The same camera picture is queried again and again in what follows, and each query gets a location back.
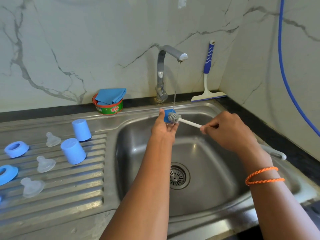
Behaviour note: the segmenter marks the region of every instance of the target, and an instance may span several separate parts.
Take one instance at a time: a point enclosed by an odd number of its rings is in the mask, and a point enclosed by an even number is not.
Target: faucet spout
[[[158,65],[157,65],[157,86],[155,87],[155,90],[157,92],[156,99],[160,103],[164,102],[168,98],[168,94],[164,89],[164,80],[163,80],[166,53],[169,53],[180,62],[188,59],[188,55],[186,53],[183,53],[170,45],[164,45],[160,48],[159,54],[158,54]]]

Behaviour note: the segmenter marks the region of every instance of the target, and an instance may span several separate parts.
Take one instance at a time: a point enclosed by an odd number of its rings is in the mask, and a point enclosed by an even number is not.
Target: blue pipe
[[[315,125],[308,119],[306,114],[302,111],[301,107],[299,106],[298,102],[296,101],[294,95],[291,92],[291,89],[289,87],[286,74],[285,74],[285,69],[283,67],[283,62],[282,62],[282,50],[281,50],[281,38],[282,38],[282,19],[283,19],[283,8],[285,5],[285,0],[281,0],[280,3],[280,13],[279,13],[279,30],[278,30],[278,53],[279,53],[279,64],[280,64],[280,70],[281,70],[281,75],[282,79],[285,85],[285,88],[287,89],[287,92],[294,104],[294,106],[297,108],[298,112],[301,114],[303,119],[307,122],[307,124],[314,130],[314,132],[320,137],[320,131],[315,127]]]

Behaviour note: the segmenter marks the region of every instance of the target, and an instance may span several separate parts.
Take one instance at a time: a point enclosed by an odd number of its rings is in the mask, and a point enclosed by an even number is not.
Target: orange bracelet
[[[275,170],[279,170],[277,167],[269,167],[269,168],[264,168],[264,169],[260,169],[258,171],[255,171],[254,173],[250,174],[246,180],[245,180],[245,184],[250,186],[252,184],[263,184],[263,183],[271,183],[271,182],[278,182],[278,181],[285,181],[284,178],[275,178],[275,179],[267,179],[267,180],[259,180],[259,181],[253,181],[253,182],[249,182],[249,180],[257,175],[258,173],[262,173],[262,172],[265,172],[265,171],[268,171],[268,170],[272,170],[272,169],[275,169]]]

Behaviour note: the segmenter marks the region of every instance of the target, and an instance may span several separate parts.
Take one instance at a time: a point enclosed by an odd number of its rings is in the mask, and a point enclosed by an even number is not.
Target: sink drain
[[[190,173],[188,169],[178,163],[171,163],[170,169],[170,188],[174,190],[181,190],[185,188],[190,182]]]

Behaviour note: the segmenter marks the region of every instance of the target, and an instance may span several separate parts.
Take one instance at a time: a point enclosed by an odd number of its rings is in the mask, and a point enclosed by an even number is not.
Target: hand
[[[235,113],[224,111],[201,126],[200,130],[210,135],[223,148],[237,154],[248,148],[260,148],[253,132]]]
[[[173,144],[175,141],[178,124],[166,124],[164,122],[164,117],[165,111],[163,109],[160,109],[159,116],[151,129],[151,134],[152,136],[155,136],[159,139],[165,139]]]

